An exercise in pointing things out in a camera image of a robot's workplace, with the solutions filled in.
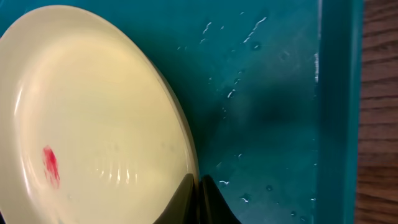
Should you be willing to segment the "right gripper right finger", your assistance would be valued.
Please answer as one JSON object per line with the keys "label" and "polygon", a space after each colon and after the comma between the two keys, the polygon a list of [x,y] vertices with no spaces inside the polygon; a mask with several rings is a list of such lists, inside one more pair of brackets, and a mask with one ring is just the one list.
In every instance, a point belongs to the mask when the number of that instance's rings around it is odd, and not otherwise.
{"label": "right gripper right finger", "polygon": [[205,175],[201,178],[199,191],[201,224],[241,224],[211,176]]}

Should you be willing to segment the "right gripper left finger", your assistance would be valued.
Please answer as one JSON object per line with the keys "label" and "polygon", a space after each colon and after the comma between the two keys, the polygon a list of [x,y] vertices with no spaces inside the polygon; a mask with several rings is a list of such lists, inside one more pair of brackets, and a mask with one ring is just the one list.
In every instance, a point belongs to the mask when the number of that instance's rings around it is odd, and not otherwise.
{"label": "right gripper left finger", "polygon": [[196,190],[192,174],[182,179],[165,210],[154,224],[195,224]]}

